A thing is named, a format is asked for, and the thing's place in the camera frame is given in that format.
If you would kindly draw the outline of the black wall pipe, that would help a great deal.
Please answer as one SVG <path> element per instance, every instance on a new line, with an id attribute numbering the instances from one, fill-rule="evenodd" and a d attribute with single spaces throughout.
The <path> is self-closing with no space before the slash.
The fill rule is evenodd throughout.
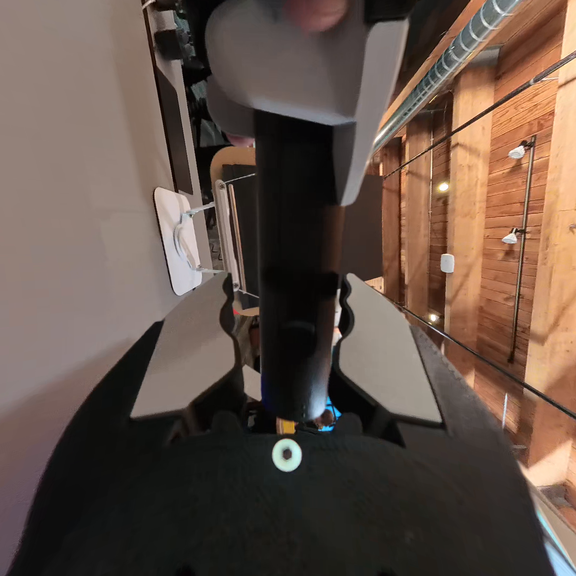
<path id="1" fill-rule="evenodd" d="M 532 187 L 532 177 L 533 177 L 533 167 L 535 163 L 535 152 L 537 146 L 537 135 L 533 134 L 530 140 L 524 140 L 521 143 L 524 150 L 529 151 L 528 168 L 526 174 L 526 184 L 523 199 L 523 209 L 522 209 L 522 223 L 520 227 L 515 227 L 513 232 L 516 237 L 520 237 L 520 251 L 518 256 L 518 266 L 517 266 L 517 277 L 515 283 L 514 292 L 514 304 L 513 304 L 513 320 L 512 320 L 512 335 L 510 341 L 510 348 L 508 352 L 508 364 L 515 363 L 515 353 L 517 348 L 517 336 L 518 336 L 518 325 L 519 325 L 519 313 L 520 313 L 520 299 L 522 290 L 522 280 L 524 274 L 524 258 L 526 251 L 527 242 L 527 227 L 528 227 L 528 216 L 529 216 L 529 205 L 531 198 L 531 187 Z"/>

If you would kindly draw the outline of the clear acrylic stand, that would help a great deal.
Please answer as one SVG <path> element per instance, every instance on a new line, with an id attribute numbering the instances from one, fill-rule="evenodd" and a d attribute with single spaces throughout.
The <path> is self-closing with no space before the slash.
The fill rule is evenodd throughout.
<path id="1" fill-rule="evenodd" d="M 198 273 L 216 273 L 217 269 L 208 269 L 192 258 L 191 249 L 185 239 L 185 233 L 191 230 L 197 214 L 214 210 L 215 225 L 220 242 L 220 255 L 222 257 L 222 270 L 232 276 L 235 292 L 246 293 L 246 279 L 241 255 L 241 241 L 234 227 L 235 213 L 230 200 L 229 192 L 233 191 L 231 183 L 221 178 L 216 179 L 212 187 L 212 202 L 197 208 L 189 208 L 180 214 L 173 238 L 175 248 L 182 258 L 187 260 L 189 267 Z"/>

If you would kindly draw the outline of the white stand base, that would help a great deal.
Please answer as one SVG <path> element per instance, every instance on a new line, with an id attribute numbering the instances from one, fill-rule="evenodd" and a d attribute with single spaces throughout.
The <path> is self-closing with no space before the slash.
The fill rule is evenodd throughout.
<path id="1" fill-rule="evenodd" d="M 162 187 L 155 189 L 153 200 L 170 284 L 177 296 L 183 296 L 203 279 L 194 223 L 202 209 L 192 208 L 184 194 Z"/>

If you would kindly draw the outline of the black charger dock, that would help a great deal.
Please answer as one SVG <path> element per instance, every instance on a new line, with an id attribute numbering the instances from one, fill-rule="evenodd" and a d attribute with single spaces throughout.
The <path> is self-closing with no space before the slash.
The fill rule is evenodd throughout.
<path id="1" fill-rule="evenodd" d="M 176 29 L 155 31 L 153 35 L 155 47 L 163 59 L 181 61 L 183 58 L 179 34 Z"/>

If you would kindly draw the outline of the black desk mat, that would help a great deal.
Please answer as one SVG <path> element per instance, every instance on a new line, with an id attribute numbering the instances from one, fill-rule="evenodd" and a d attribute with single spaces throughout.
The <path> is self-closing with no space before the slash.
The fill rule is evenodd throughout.
<path id="1" fill-rule="evenodd" d="M 154 73 L 175 191 L 192 195 L 190 164 L 177 91 L 156 62 Z"/>

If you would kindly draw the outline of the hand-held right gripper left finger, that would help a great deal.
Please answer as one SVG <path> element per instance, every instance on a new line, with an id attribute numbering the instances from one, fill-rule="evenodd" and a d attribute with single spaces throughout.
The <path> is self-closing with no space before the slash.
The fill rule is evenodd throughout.
<path id="1" fill-rule="evenodd" d="M 247 396 L 233 300 L 232 277 L 219 272 L 166 316 L 133 420 L 187 412 L 193 425 L 205 430 L 219 411 L 242 415 Z"/>

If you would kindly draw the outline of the spiral metal duct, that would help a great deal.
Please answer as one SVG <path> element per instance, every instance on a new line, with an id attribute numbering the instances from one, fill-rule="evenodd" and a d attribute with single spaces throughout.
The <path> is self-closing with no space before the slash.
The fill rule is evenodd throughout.
<path id="1" fill-rule="evenodd" d="M 463 69 L 495 33 L 514 15 L 522 1 L 484 1 L 479 10 L 451 39 L 442 54 L 400 101 L 376 135 L 371 155 L 385 146 L 396 133 L 435 97 L 444 84 Z"/>

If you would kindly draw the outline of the person's left hand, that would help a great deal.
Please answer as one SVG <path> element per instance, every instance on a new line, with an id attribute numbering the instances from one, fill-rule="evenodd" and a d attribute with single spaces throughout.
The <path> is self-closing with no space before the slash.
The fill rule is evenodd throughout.
<path id="1" fill-rule="evenodd" d="M 238 1 L 220 20 L 218 82 L 253 110 L 330 124 L 336 118 L 332 31 L 349 1 Z"/>

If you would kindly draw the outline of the black board with cardboard frame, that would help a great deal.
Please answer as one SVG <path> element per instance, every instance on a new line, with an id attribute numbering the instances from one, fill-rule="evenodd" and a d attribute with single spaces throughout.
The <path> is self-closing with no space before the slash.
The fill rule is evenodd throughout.
<path id="1" fill-rule="evenodd" d="M 253 148 L 217 147 L 210 162 L 210 180 L 231 183 L 229 192 L 234 227 L 241 241 L 246 293 L 235 293 L 234 313 L 258 315 L 257 182 Z M 346 207 L 342 244 L 342 271 L 363 281 L 383 274 L 383 177 L 371 166 L 356 201 Z"/>

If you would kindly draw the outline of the black remote control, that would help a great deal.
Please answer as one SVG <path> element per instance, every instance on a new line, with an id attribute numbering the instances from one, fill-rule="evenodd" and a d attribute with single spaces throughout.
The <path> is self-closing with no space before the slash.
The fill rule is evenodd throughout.
<path id="1" fill-rule="evenodd" d="M 313 421 L 328 396 L 342 257 L 333 129 L 264 111 L 254 128 L 262 401 Z"/>

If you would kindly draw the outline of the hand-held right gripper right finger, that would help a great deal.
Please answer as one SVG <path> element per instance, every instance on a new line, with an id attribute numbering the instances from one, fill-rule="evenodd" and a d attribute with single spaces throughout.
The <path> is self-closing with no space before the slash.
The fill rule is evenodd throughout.
<path id="1" fill-rule="evenodd" d="M 329 398 L 341 413 L 443 427 L 411 325 L 382 294 L 356 275 L 343 278 L 340 339 L 332 355 Z"/>

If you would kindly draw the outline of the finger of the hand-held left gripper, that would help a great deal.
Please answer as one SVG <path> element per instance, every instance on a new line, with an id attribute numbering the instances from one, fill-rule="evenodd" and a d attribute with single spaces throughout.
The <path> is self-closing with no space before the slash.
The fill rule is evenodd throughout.
<path id="1" fill-rule="evenodd" d="M 408 29 L 406 18 L 378 22 L 367 34 L 354 116 L 350 123 L 333 130 L 336 202 L 340 206 L 353 204 L 359 194 L 380 121 L 398 78 Z"/>

